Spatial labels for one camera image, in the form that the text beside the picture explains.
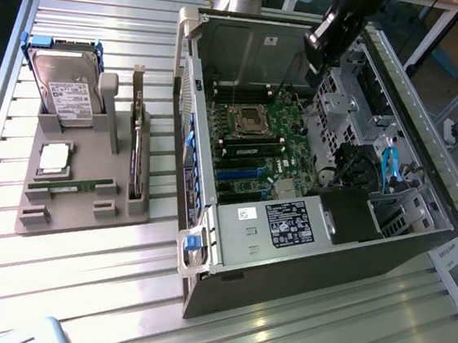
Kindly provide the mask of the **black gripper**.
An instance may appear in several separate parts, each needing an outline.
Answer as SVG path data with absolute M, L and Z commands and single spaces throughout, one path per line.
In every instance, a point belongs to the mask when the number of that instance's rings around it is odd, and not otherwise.
M 324 72 L 340 61 L 343 53 L 377 13 L 385 0 L 332 0 L 321 24 L 312 26 L 304 36 L 309 70 L 309 86 L 320 84 Z

